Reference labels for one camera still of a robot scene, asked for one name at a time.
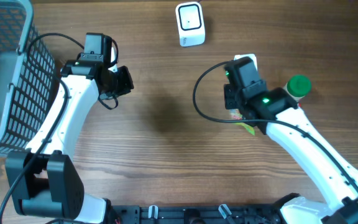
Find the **green lid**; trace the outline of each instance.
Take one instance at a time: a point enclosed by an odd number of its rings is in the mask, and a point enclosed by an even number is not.
[[[295,97],[306,96],[311,90],[311,82],[304,75],[295,75],[288,81],[287,90]]]

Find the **tabletop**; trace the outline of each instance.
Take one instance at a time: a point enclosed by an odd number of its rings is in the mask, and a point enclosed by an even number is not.
[[[87,32],[110,35],[119,66],[135,89],[106,110],[96,103],[76,145],[74,165],[87,193],[113,205],[219,205],[271,203],[291,192],[322,201],[299,165],[259,130],[203,119],[191,94],[209,67],[254,53],[270,89],[296,74],[312,82],[301,101],[318,131],[358,168],[358,1],[201,2],[205,43],[180,47],[178,1],[34,1],[41,33],[60,32],[83,43]],[[45,39],[55,60],[80,49],[59,37]],[[223,69],[200,84],[200,108],[229,118]],[[8,184],[0,158],[0,203]],[[4,223],[45,223],[16,215]]]

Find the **robotic arm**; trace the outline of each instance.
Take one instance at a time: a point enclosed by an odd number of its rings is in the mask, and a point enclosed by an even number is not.
[[[75,143],[86,115],[98,100],[116,100],[133,89],[128,69],[116,67],[111,43],[112,39],[108,36],[87,34],[85,50],[79,59],[67,61],[62,68],[62,80],[70,90],[69,102],[53,133],[52,141],[38,155],[35,166],[13,191],[12,199],[18,214],[61,218],[71,220],[70,223],[358,223],[358,191],[346,179],[346,175],[349,175],[358,187],[358,170],[315,130],[303,110],[285,90],[277,88],[268,91],[266,82],[260,79],[254,61],[249,57],[225,65],[230,83],[224,86],[226,108],[239,109],[244,119],[248,120],[243,122],[258,126],[264,134],[287,150],[317,185],[326,204],[290,194],[273,205],[266,205],[266,215],[257,215],[260,218],[255,222],[251,222],[246,213],[248,207],[242,209],[227,205],[219,208],[163,208],[161,211],[155,205],[149,209],[136,207],[128,218],[123,212],[119,213],[117,207],[113,208],[108,199],[86,194],[72,163]],[[27,145],[30,151],[11,152],[8,155],[6,172],[10,185],[41,146],[62,107],[63,96],[63,87],[60,85],[45,122]],[[276,122],[261,122],[261,119]],[[279,122],[304,130],[328,154],[304,134]],[[48,179],[34,176],[42,170],[47,171]]]

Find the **basket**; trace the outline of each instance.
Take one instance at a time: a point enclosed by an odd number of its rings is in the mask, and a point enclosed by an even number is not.
[[[53,103],[55,61],[42,41],[24,52],[39,33],[29,0],[0,0],[0,156],[23,151],[40,129]]]

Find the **wooden surface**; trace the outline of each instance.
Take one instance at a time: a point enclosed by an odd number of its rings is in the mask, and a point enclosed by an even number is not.
[[[255,53],[270,88],[295,74],[313,83],[302,107],[321,134],[358,168],[358,2],[203,1],[206,41],[182,48],[175,1],[36,4],[41,33],[84,42],[102,32],[119,44],[135,90],[114,111],[96,103],[76,145],[75,167],[85,189],[114,205],[273,202],[298,192],[322,200],[299,165],[267,136],[212,123],[193,108],[196,79],[235,54]],[[45,40],[57,60],[80,51],[67,40]],[[221,68],[200,85],[198,102],[228,118]],[[0,159],[0,203],[7,190]],[[9,202],[4,223],[45,223],[20,217]]]

